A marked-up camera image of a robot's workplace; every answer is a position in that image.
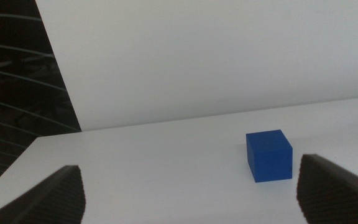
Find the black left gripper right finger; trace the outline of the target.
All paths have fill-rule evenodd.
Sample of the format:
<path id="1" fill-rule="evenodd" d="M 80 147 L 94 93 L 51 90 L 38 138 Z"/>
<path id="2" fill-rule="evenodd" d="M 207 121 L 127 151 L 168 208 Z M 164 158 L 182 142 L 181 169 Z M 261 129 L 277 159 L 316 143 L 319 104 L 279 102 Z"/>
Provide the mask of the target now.
<path id="1" fill-rule="evenodd" d="M 308 223 L 358 223 L 358 176 L 317 154 L 301 158 L 296 199 Z"/>

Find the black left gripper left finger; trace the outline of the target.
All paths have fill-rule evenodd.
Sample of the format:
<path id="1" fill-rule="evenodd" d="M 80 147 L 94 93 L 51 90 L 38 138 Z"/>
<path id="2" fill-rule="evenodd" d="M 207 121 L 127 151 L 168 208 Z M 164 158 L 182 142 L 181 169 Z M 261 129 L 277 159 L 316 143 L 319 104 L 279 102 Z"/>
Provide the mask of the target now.
<path id="1" fill-rule="evenodd" d="M 80 168 L 63 166 L 0 208 L 0 224 L 80 224 L 85 208 Z"/>

